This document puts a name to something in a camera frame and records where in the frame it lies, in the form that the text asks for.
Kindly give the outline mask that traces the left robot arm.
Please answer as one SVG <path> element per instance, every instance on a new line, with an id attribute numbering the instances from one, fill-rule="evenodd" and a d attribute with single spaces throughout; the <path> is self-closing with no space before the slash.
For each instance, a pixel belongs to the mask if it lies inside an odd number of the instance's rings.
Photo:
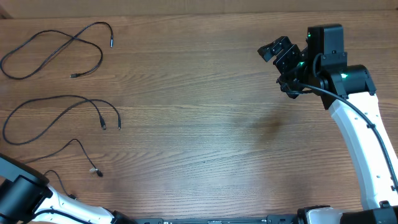
<path id="1" fill-rule="evenodd" d="M 126 215 L 57 192 L 35 169 L 1 154 L 1 223 L 134 223 Z"/>

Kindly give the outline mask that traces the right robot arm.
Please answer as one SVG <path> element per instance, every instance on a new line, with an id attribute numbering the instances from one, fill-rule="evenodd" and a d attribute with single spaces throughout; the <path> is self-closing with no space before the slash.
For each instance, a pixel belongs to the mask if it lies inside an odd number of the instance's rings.
<path id="1" fill-rule="evenodd" d="M 267 223 L 396 223 L 397 156 L 379 111 L 376 86 L 363 65 L 348 65 L 341 24 L 309 27 L 299 49 L 282 36 L 259 48 L 280 76 L 289 98 L 315 94 L 330 112 L 349 150 L 361 190 L 360 212 L 328 205 L 298 209 L 294 215 L 269 215 Z"/>

